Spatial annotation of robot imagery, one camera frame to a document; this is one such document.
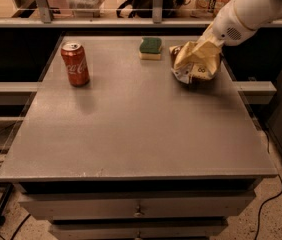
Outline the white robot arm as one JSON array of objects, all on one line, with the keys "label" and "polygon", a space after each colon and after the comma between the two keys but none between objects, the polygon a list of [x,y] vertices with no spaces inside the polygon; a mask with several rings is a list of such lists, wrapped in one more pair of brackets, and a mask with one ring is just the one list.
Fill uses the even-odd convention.
[{"label": "white robot arm", "polygon": [[199,42],[237,46],[264,24],[282,18],[282,0],[230,0],[208,26]]}]

